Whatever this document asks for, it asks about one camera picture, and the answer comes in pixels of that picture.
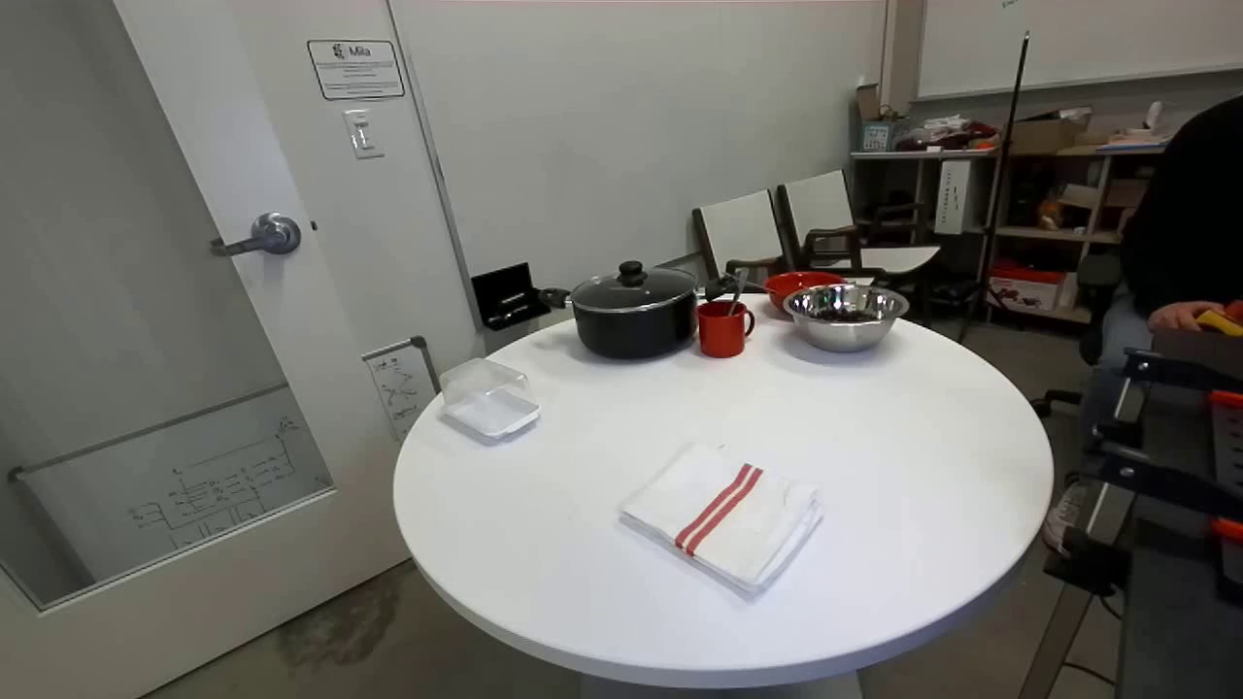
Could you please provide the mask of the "black pot with lid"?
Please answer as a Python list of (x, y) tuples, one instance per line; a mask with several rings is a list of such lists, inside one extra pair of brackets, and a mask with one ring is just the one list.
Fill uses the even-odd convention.
[(696, 285), (668, 269), (620, 259), (612, 277), (569, 292), (580, 342), (597, 357), (645, 360), (674, 353), (696, 331)]

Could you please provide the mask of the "red mug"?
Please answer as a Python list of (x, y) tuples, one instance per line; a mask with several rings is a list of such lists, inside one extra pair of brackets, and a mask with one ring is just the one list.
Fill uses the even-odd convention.
[(744, 304), (702, 304), (696, 327), (705, 357), (736, 357), (755, 331), (755, 309)]

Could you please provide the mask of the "clear plastic container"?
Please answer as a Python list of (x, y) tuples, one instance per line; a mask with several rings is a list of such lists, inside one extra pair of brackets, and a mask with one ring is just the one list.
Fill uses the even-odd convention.
[(497, 360), (465, 360), (441, 378), (437, 414), (479, 441), (502, 441), (541, 418), (528, 378)]

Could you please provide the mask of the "steel bowl with beans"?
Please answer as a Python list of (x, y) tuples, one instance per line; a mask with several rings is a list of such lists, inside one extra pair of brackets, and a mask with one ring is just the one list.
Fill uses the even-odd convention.
[(793, 292), (783, 313), (818, 349), (869, 349), (907, 313), (907, 300), (888, 287), (818, 285)]

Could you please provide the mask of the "white folding chair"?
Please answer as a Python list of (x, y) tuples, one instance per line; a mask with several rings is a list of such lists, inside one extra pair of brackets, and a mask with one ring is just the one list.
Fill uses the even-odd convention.
[(705, 269), (713, 277), (742, 277), (751, 287), (793, 269), (822, 269), (875, 285), (911, 277), (935, 259), (935, 243), (869, 243), (843, 169), (698, 207), (696, 230)]

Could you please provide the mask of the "storage shelf with clutter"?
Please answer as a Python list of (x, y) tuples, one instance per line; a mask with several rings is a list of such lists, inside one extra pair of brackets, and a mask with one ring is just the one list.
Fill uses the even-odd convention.
[(1039, 116), (1012, 127), (1007, 154), (988, 136), (852, 163), (861, 213), (881, 226), (907, 208), (916, 242), (972, 259), (967, 287), (988, 309), (1083, 327), (1162, 150), (1162, 136), (1104, 140), (1080, 116)]

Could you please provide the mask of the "white door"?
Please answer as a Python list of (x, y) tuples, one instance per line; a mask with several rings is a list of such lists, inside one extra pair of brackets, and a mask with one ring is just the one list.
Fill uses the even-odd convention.
[[(261, 213), (291, 256), (212, 256)], [(0, 0), (0, 699), (136, 699), (400, 560), (229, 0)]]

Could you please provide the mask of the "black robot cart with clamps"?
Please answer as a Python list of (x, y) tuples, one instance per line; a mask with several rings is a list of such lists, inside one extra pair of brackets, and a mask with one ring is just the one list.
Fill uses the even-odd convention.
[(1131, 357), (1080, 481), (1100, 481), (1023, 699), (1049, 699), (1094, 602), (1122, 597), (1115, 699), (1243, 699), (1239, 373), (1208, 357)]

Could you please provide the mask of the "person in black top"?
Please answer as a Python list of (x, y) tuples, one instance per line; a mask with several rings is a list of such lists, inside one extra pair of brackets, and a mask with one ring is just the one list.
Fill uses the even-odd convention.
[(1157, 335), (1195, 335), (1205, 309), (1243, 294), (1243, 97), (1177, 127), (1122, 233), (1122, 285), (1100, 323), (1083, 426), (1107, 424), (1131, 353)]

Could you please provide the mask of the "black wall file holder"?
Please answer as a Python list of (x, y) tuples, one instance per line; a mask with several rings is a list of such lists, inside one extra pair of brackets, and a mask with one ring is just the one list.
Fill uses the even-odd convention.
[(505, 331), (547, 309), (528, 263), (507, 263), (475, 277), (475, 304), (490, 331)]

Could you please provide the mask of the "small whiteboard leaning on wall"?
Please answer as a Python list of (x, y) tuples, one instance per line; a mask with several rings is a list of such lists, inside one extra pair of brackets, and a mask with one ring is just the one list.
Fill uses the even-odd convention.
[(380, 411), (396, 439), (418, 418), (418, 411), (437, 396), (433, 360), (423, 339), (405, 339), (365, 353)]

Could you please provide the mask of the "wall sign and light switch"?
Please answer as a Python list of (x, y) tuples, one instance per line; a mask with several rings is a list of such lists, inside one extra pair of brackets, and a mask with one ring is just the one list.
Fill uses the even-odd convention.
[(388, 37), (312, 37), (305, 59), (327, 99), (340, 99), (347, 136), (358, 160), (375, 160), (369, 99), (396, 99), (405, 68)]

